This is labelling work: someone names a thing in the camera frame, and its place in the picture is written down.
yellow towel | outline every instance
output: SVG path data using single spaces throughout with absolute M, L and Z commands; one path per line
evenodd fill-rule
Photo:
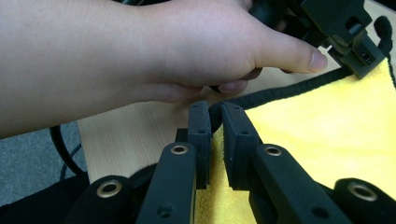
M 264 143 L 287 149 L 319 183 L 366 180 L 396 198 L 396 91 L 388 60 L 362 80 L 344 77 L 247 110 Z M 255 223 L 248 192 L 229 188 L 222 128 L 214 133 L 210 186 L 197 190 L 196 223 Z

black cable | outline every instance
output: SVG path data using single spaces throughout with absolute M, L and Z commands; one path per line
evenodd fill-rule
M 70 152 L 70 157 L 73 158 L 73 156 L 79 151 L 79 149 L 81 148 L 81 144 L 78 144 L 72 152 Z M 59 180 L 62 181 L 64 180 L 64 178 L 66 177 L 66 169 L 67 169 L 67 165 L 66 163 L 64 164 L 64 166 L 62 166 L 62 170 L 61 170 L 61 176 L 59 177 Z
M 55 145 L 56 150 L 58 151 L 59 155 L 61 156 L 64 163 L 69 167 L 69 169 L 75 173 L 76 175 L 80 175 L 83 171 L 76 165 L 73 161 L 72 157 L 69 154 L 69 151 L 64 144 L 64 139 L 62 138 L 61 133 L 61 126 L 55 126 L 49 128 L 49 134 L 52 139 L 53 145 Z

floor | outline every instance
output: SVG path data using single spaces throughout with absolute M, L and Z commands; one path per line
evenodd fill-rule
M 80 143 L 77 123 L 64 124 L 61 130 L 67 148 L 73 150 Z M 82 149 L 73 159 L 87 170 Z M 0 140 L 0 206 L 58 182 L 63 165 L 48 129 Z M 66 177 L 71 175 L 67 169 Z

black mechanical device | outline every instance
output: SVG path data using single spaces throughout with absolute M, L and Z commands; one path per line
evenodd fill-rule
M 376 186 L 349 178 L 326 188 L 285 148 L 263 143 L 240 106 L 224 103 L 222 120 L 230 187 L 250 192 L 258 223 L 396 223 L 396 202 Z M 211 135 L 207 103 L 192 105 L 188 129 L 153 173 L 95 181 L 65 223 L 193 223 L 195 191 L 209 184 Z
M 364 0 L 258 0 L 249 11 L 271 28 L 280 21 L 283 32 L 329 54 L 358 78 L 365 77 L 385 56 L 367 35 L 372 22 Z

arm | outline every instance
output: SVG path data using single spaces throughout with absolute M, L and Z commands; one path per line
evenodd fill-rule
M 136 102 L 180 101 L 203 86 L 240 92 L 255 68 L 310 73 L 326 65 L 315 48 L 265 27 L 237 0 L 0 8 L 0 137 Z

